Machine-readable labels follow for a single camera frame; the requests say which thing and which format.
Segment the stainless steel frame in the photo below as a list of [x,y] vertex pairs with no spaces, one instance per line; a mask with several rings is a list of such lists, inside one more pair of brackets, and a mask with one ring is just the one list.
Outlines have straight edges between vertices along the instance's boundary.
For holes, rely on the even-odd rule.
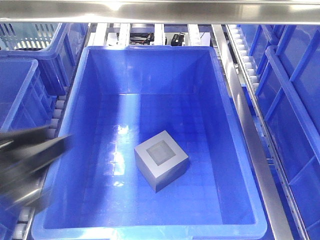
[[320,24],[319,0],[0,0],[0,22]]

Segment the metal bar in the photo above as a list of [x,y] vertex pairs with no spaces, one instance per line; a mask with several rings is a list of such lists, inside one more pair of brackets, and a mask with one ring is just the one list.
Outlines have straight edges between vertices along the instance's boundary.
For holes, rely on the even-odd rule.
[[154,45],[166,45],[166,34],[164,24],[154,25]]
[[188,24],[189,45],[201,46],[200,32],[197,24]]
[[95,29],[92,46],[105,46],[108,37],[108,23],[98,23]]
[[231,95],[243,129],[247,148],[275,240],[293,240],[275,182],[270,172],[265,152],[242,90],[221,25],[212,25],[220,56],[229,83]]
[[121,23],[118,46],[126,47],[130,43],[130,23]]
[[237,62],[239,64],[239,69],[243,73],[243,78],[244,78],[244,81],[245,81],[245,84],[246,84],[246,87],[247,87],[251,102],[253,104],[255,114],[257,115],[257,117],[259,119],[259,122],[261,124],[263,134],[264,134],[265,139],[267,141],[267,145],[268,145],[270,154],[271,154],[271,156],[273,158],[273,163],[274,163],[275,168],[277,170],[278,177],[280,179],[283,191],[285,193],[287,202],[288,202],[289,207],[291,209],[291,213],[292,213],[294,222],[295,222],[295,224],[297,226],[297,230],[298,230],[298,232],[300,234],[300,237],[302,239],[308,240],[309,236],[308,236],[306,227],[305,227],[304,222],[302,220],[302,217],[300,215],[300,212],[299,212],[297,203],[295,201],[295,198],[293,196],[293,193],[292,193],[292,191],[290,189],[289,182],[288,182],[288,180],[286,178],[286,174],[285,174],[285,171],[284,171],[284,169],[282,167],[282,164],[281,164],[280,158],[278,156],[276,147],[275,147],[275,145],[274,145],[274,143],[272,141],[272,138],[270,136],[270,133],[269,133],[269,130],[268,130],[267,126],[266,126],[266,123],[263,120],[264,117],[263,117],[263,115],[261,113],[261,110],[260,110],[260,107],[259,107],[259,104],[258,104],[258,100],[257,100],[256,95],[255,95],[255,88],[254,88],[253,84],[251,83],[250,76],[248,75],[248,73],[246,71],[245,62],[244,62],[244,60],[243,60],[243,58],[242,58],[242,56],[241,56],[241,54],[240,54],[240,52],[239,52],[239,50],[238,50],[238,48],[236,46],[235,39],[233,38],[233,35],[231,33],[231,30],[230,30],[229,26],[227,26],[226,29],[227,29],[227,33],[228,33],[232,48],[234,50]]
[[315,0],[1,0],[0,22],[320,24]]

